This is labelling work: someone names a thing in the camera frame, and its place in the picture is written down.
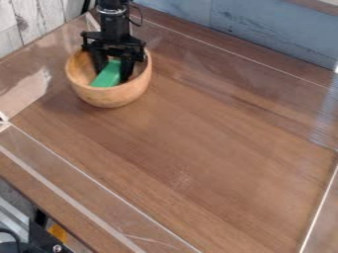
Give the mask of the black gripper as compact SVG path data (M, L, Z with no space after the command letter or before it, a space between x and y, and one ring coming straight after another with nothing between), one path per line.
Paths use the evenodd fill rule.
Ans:
M89 53L95 72L100 73L108 63L108 56L120 58L120 81L127 82L136 61L146 58L146 43L132 36L119 41L108 40L100 32L81 32L81 48Z

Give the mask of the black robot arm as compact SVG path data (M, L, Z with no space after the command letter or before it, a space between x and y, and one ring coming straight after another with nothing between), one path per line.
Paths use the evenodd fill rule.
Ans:
M81 32L81 49L89 53L93 69L100 73L108 64L108 57L120 60L120 81L126 82L134 72L135 63L146 59L146 42L135 38L131 26L140 27L130 17L132 0L98 0L100 30Z

